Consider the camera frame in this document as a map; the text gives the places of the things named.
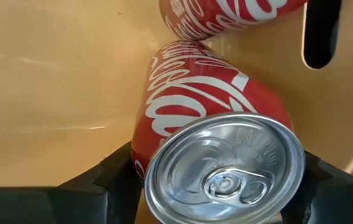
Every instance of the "coca-cola can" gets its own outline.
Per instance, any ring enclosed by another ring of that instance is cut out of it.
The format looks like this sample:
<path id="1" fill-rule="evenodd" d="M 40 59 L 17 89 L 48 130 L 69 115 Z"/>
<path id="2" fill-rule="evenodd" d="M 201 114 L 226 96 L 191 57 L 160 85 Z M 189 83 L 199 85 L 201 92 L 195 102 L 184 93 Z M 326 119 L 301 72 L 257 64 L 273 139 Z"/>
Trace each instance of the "coca-cola can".
<path id="1" fill-rule="evenodd" d="M 307 0 L 159 0 L 168 28 L 181 39 L 204 40 L 289 13 Z"/>
<path id="2" fill-rule="evenodd" d="M 162 223 L 257 223 L 298 188 L 304 153 L 280 99 L 204 44 L 153 57 L 132 160 Z"/>

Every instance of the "beige surface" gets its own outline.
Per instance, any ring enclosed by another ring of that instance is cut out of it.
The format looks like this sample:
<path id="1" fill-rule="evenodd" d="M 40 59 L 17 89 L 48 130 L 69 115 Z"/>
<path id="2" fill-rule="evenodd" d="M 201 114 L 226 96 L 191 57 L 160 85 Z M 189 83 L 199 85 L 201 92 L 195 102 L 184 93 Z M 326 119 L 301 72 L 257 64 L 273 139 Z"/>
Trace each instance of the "beige surface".
<path id="1" fill-rule="evenodd" d="M 306 149 L 352 170 L 353 0 L 322 70 L 302 61 L 302 24 L 210 45 L 283 97 Z M 174 39 L 157 0 L 0 0 L 0 185 L 60 184 L 128 141 L 149 59 Z"/>

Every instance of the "pull tab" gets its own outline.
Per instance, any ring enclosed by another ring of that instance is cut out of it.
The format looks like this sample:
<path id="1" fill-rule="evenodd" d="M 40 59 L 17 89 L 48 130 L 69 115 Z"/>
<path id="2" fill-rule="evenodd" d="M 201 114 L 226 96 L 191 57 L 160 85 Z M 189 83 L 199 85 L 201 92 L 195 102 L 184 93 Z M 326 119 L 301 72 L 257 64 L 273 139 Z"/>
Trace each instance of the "pull tab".
<path id="1" fill-rule="evenodd" d="M 203 186 L 208 198 L 247 208 L 254 206 L 269 192 L 271 182 L 260 174 L 236 167 L 221 167 L 204 179 Z"/>

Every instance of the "can lid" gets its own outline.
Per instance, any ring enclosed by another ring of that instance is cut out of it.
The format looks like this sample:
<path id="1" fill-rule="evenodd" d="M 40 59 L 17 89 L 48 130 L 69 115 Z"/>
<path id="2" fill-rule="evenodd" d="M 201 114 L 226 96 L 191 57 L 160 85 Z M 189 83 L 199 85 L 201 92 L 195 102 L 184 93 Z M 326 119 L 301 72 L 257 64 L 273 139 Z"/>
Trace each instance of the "can lid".
<path id="1" fill-rule="evenodd" d="M 259 114 L 194 121 L 151 159 L 148 206 L 162 223 L 260 223 L 297 191 L 305 167 L 296 136 Z"/>

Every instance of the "red soda can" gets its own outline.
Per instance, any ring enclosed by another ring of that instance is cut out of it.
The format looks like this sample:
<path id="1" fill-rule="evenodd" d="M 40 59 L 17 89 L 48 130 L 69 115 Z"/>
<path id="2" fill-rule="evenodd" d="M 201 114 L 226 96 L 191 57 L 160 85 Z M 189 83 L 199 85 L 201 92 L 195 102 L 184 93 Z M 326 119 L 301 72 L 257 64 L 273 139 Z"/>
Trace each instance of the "red soda can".
<path id="1" fill-rule="evenodd" d="M 307 0 L 159 0 L 164 22 L 180 39 L 204 40 L 269 21 Z"/>
<path id="2" fill-rule="evenodd" d="M 152 57 L 147 76 L 132 138 L 133 162 L 141 178 L 160 144 L 199 118 L 247 111 L 292 129 L 275 94 L 200 42 L 166 45 Z"/>
<path id="3" fill-rule="evenodd" d="M 181 40 L 155 54 L 144 89 L 132 160 L 161 223 L 259 223 L 294 195 L 303 149 L 265 86 Z"/>

